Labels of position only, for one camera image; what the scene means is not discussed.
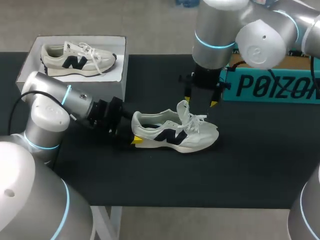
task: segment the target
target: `black cable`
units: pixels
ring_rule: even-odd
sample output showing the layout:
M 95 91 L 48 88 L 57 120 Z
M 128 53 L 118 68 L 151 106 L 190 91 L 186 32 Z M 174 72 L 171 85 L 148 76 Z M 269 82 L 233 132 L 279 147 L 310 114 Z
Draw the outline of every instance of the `black cable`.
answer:
M 233 64 L 233 66 L 231 68 L 233 69 L 233 71 L 235 71 L 236 68 L 241 64 L 246 64 L 246 62 L 245 61 L 238 61 L 237 63 Z
M 11 113 L 10 113 L 10 116 L 9 116 L 9 121 L 8 121 L 8 129 L 7 129 L 7 134 L 10 135 L 10 132 L 11 132 L 11 122 L 12 122 L 12 118 L 13 118 L 13 115 L 14 115 L 14 112 L 15 112 L 15 109 L 18 105 L 18 103 L 20 102 L 20 100 L 28 95 L 28 94 L 41 94 L 41 95 L 44 95 L 48 98 L 50 98 L 51 100 L 53 100 L 55 103 L 57 103 L 61 108 L 63 108 L 67 113 L 68 115 L 71 116 L 71 118 L 75 119 L 75 117 L 67 111 L 67 109 L 52 95 L 50 95 L 49 93 L 47 92 L 44 92 L 44 91 L 36 91 L 36 90 L 32 90 L 32 91 L 27 91 L 25 93 L 23 93 L 14 103 L 13 107 L 12 107 L 12 110 L 11 110 Z
M 273 72 L 271 69 L 268 69 L 268 72 L 271 74 L 271 76 L 272 76 L 273 80 L 275 81 L 275 83 L 276 83 L 280 88 L 282 88 L 284 91 L 287 91 L 287 92 L 289 92 L 289 93 L 297 93 L 297 94 L 303 92 L 303 90 L 295 90 L 295 91 L 293 91 L 293 90 L 290 90 L 290 89 L 284 87 L 284 86 L 280 83 L 280 78 L 277 79 L 276 75 L 274 74 L 274 72 Z

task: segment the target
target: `black table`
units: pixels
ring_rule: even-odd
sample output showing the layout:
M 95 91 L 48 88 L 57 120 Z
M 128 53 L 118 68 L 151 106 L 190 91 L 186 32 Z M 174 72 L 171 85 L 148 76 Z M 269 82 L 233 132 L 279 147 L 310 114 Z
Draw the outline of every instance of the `black table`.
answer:
M 24 52 L 0 54 L 0 134 L 6 134 Z M 144 113 L 175 110 L 183 99 L 180 74 L 190 55 L 131 55 L 126 107 Z M 195 90 L 191 112 L 204 114 L 210 92 Z M 21 103 L 12 132 L 23 131 Z M 208 121 L 221 141 L 213 149 L 181 154 L 113 147 L 105 136 L 71 124 L 55 171 L 94 206 L 290 208 L 319 162 L 320 106 L 221 102 Z

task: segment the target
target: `shoelace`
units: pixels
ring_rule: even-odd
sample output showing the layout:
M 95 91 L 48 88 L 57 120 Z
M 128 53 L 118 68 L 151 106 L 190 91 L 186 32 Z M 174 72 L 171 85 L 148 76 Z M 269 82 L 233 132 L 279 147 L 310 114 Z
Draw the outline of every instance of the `shoelace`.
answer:
M 80 42 L 79 47 L 82 48 L 83 52 L 79 52 L 78 55 L 86 57 L 87 55 L 90 55 L 93 64 L 95 65 L 96 70 L 100 75 L 104 75 L 104 73 L 101 72 L 100 68 L 98 67 L 97 61 L 95 58 L 97 58 L 99 61 L 101 61 L 101 56 L 96 52 L 96 49 L 91 47 L 90 45 L 86 44 L 85 42 Z
M 189 120 L 187 123 L 178 126 L 179 129 L 186 128 L 188 131 L 200 132 L 200 125 L 205 122 L 207 115 L 193 115 L 189 113 Z

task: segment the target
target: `sneaker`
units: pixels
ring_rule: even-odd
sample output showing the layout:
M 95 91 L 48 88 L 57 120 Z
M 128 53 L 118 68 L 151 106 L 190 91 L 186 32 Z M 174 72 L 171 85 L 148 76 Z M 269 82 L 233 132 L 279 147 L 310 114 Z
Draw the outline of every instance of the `sneaker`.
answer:
M 106 50 L 95 49 L 81 42 L 64 42 L 62 46 L 43 45 L 41 61 L 48 76 L 79 74 L 85 77 L 103 75 L 116 62 L 117 56 Z
M 158 114 L 133 114 L 131 128 L 140 139 L 136 148 L 169 147 L 180 153 L 192 153 L 211 146 L 219 137 L 217 126 L 206 122 L 206 115 L 189 113 L 186 100 Z

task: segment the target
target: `floor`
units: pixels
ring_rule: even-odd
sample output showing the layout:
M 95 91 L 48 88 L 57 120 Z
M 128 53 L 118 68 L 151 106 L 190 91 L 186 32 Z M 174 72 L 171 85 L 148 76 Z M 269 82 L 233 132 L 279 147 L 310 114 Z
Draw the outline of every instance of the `floor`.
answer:
M 0 52 L 29 51 L 38 35 L 123 35 L 130 54 L 187 54 L 196 17 L 174 0 L 2 0 Z M 288 240 L 288 212 L 124 207 L 120 240 Z

